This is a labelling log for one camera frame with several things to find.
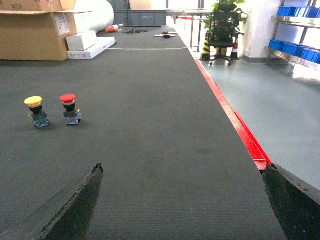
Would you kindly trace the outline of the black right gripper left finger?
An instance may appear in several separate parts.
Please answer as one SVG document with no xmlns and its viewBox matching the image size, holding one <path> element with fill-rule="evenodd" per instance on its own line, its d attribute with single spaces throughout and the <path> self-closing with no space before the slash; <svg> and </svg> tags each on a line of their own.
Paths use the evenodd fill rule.
<svg viewBox="0 0 320 240">
<path fill-rule="evenodd" d="M 98 202 L 103 167 L 97 163 L 41 207 L 0 234 L 2 240 L 85 240 Z"/>
</svg>

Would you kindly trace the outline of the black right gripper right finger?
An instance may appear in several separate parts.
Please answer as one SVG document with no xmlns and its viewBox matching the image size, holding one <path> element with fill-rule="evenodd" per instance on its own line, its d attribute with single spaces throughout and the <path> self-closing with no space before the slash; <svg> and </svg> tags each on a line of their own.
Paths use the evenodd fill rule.
<svg viewBox="0 0 320 240">
<path fill-rule="evenodd" d="M 271 163 L 262 172 L 271 207 L 288 240 L 320 238 L 320 191 Z"/>
</svg>

